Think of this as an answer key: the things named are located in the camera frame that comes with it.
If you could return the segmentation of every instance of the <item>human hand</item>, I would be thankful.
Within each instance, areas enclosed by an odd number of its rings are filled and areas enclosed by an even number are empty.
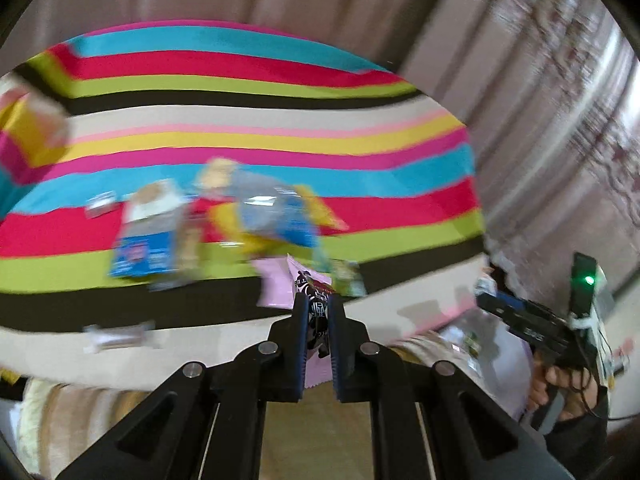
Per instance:
[[[531,388],[529,389],[529,399],[527,400],[527,409],[536,410],[540,406],[544,406],[549,402],[549,396],[547,393],[547,387],[558,386],[559,388],[565,388],[569,391],[564,409],[558,420],[571,420],[583,416],[587,412],[587,408],[582,401],[580,393],[572,391],[570,386],[580,390],[580,375],[582,375],[582,387],[584,389],[584,399],[591,409],[593,409],[598,403],[598,384],[595,378],[590,377],[590,373],[585,370],[584,373],[580,373],[580,370],[564,370],[557,366],[546,368],[542,362],[542,359],[538,354],[534,356],[533,375],[531,380]]]

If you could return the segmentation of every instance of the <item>silver screw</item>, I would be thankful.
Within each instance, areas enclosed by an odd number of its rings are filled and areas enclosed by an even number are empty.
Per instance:
[[[184,365],[182,373],[186,377],[193,379],[202,373],[202,365],[200,363],[187,363]]]
[[[360,351],[364,355],[377,355],[380,353],[380,347],[373,341],[367,341],[366,343],[362,343],[360,345]]]
[[[435,368],[437,373],[446,377],[452,376],[456,373],[456,367],[449,361],[439,361],[436,363]]]
[[[278,344],[273,341],[263,341],[258,345],[258,352],[262,355],[275,354],[278,351]]]

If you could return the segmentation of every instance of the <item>lace curtain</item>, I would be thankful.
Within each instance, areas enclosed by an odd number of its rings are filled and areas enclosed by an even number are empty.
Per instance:
[[[575,250],[613,287],[638,266],[640,72],[600,0],[34,0],[0,73],[89,30],[175,18],[334,44],[456,114],[476,152],[488,248],[517,293],[566,304]]]

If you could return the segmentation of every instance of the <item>green snack package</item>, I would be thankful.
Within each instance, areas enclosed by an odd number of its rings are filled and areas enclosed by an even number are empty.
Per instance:
[[[360,275],[360,266],[349,260],[330,260],[332,287],[341,296],[361,298],[367,291]]]

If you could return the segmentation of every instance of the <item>black stripe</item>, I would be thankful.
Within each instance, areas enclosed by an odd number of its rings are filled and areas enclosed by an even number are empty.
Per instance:
[[[482,237],[362,264],[369,293],[464,262],[484,250]],[[83,326],[126,326],[152,319],[156,328],[203,326],[277,316],[256,306],[260,278],[207,280],[162,292],[145,285],[49,294],[0,294],[0,325],[27,332],[78,332]]]
[[[392,105],[423,95],[422,92],[415,89],[411,92],[392,97],[315,99],[237,92],[213,92],[207,90],[139,90],[71,99],[56,92],[44,81],[40,73],[28,63],[22,63],[17,66],[14,69],[14,73],[36,87],[47,97],[62,104],[66,111],[73,116],[103,112],[105,110],[119,110],[121,108],[153,105],[206,105],[242,108],[282,108],[291,110],[351,110]]]

